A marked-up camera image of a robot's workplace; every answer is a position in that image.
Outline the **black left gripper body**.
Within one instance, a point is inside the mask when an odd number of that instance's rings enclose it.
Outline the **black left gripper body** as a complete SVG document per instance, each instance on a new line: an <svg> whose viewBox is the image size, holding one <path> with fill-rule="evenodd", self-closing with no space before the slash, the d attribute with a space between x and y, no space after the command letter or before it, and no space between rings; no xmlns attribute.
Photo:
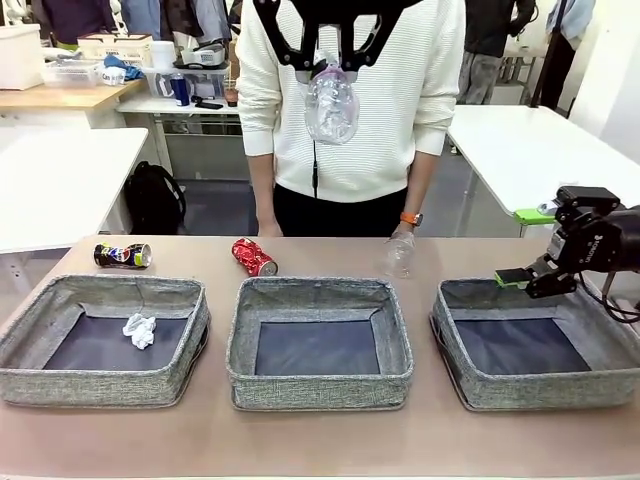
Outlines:
<svg viewBox="0 0 640 480"><path fill-rule="evenodd" d="M303 21L301 47L314 46L325 25L347 33L360 16L375 16L376 24L360 50L382 50L403 11L418 1L293 1Z"/></svg>

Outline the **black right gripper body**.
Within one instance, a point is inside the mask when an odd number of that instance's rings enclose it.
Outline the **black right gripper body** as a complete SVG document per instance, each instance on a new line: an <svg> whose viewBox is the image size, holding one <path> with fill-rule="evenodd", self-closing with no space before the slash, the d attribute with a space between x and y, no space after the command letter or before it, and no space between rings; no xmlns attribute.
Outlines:
<svg viewBox="0 0 640 480"><path fill-rule="evenodd" d="M563 271L639 271L639 207L599 215L579 207L558 212L549 256Z"/></svg>

